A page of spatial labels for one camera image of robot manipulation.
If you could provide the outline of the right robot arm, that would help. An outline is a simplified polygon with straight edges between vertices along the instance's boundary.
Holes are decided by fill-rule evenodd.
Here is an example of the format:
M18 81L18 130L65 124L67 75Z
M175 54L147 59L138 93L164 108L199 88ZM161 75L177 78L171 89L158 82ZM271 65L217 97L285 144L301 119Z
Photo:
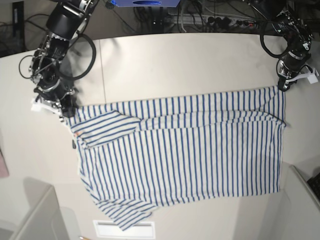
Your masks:
M46 22L46 35L31 56L27 79L35 84L33 106L46 109L59 116L60 121L76 115L78 105L74 83L84 78L93 68L97 49L85 34L90 18L99 1L58 0ZM79 39L87 41L92 57L87 69L72 76L61 69L68 51Z

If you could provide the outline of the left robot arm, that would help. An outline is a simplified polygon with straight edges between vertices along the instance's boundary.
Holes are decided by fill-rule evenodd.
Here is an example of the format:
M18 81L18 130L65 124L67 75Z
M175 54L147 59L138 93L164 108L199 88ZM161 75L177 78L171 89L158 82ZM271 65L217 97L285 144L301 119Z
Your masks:
M295 16L285 0L248 0L247 4L264 17L260 25L259 40L263 50L277 59L277 87L285 92L300 79L316 77L316 69L307 64L313 35L303 20ZM265 44L267 25L286 41L282 53L273 53Z

